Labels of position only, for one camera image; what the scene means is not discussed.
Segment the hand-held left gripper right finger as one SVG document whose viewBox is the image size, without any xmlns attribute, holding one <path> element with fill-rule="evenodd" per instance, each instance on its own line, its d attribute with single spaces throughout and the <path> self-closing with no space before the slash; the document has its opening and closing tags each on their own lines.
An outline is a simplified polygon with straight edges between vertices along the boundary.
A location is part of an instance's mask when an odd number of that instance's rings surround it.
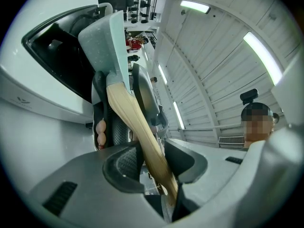
<svg viewBox="0 0 304 228">
<path fill-rule="evenodd" d="M 179 186 L 170 227 L 259 228 L 303 175 L 303 127 L 284 127 L 247 151 L 167 139 L 165 156 Z"/>
</svg>

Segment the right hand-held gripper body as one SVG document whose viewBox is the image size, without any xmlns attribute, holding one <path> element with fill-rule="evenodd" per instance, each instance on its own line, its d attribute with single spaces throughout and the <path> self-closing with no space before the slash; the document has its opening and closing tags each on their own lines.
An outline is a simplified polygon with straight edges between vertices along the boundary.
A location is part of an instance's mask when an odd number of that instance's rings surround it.
<svg viewBox="0 0 304 228">
<path fill-rule="evenodd" d="M 163 107 L 159 105 L 158 108 L 159 113 L 155 118 L 152 119 L 151 130 L 157 138 L 163 138 L 167 134 L 169 128 L 169 120 L 163 111 Z"/>
</svg>

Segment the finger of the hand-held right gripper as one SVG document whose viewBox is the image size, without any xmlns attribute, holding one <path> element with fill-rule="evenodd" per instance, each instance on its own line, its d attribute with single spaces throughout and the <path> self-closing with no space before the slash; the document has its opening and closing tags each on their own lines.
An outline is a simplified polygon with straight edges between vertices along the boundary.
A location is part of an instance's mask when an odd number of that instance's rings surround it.
<svg viewBox="0 0 304 228">
<path fill-rule="evenodd" d="M 147 70 L 133 64 L 133 91 L 145 119 L 155 119 L 160 113 L 155 92 Z"/>
<path fill-rule="evenodd" d="M 106 123 L 105 148 L 129 142 L 129 129 L 127 125 L 109 105 L 106 92 L 106 76 L 101 71 L 96 72 L 93 77 L 91 98 L 95 147 L 98 148 L 96 127 L 101 120 L 104 120 Z"/>
</svg>

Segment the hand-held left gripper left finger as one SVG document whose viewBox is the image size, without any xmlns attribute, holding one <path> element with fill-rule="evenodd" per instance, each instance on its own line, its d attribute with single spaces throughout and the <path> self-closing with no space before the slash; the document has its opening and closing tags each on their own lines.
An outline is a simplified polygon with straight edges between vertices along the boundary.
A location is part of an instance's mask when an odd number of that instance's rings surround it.
<svg viewBox="0 0 304 228">
<path fill-rule="evenodd" d="M 29 193 L 55 228 L 162 228 L 160 198 L 140 183 L 143 153 L 127 143 L 76 157 Z"/>
</svg>

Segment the person's right hand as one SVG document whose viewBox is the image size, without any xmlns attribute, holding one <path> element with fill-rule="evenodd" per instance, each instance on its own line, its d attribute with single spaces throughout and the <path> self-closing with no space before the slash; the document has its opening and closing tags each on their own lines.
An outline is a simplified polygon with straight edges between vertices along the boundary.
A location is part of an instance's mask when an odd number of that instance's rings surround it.
<svg viewBox="0 0 304 228">
<path fill-rule="evenodd" d="M 97 133 L 97 148 L 99 150 L 103 149 L 105 147 L 106 144 L 106 135 L 105 135 L 105 131 L 106 131 L 106 122 L 104 120 L 101 120 L 96 128 L 96 133 Z"/>
</svg>

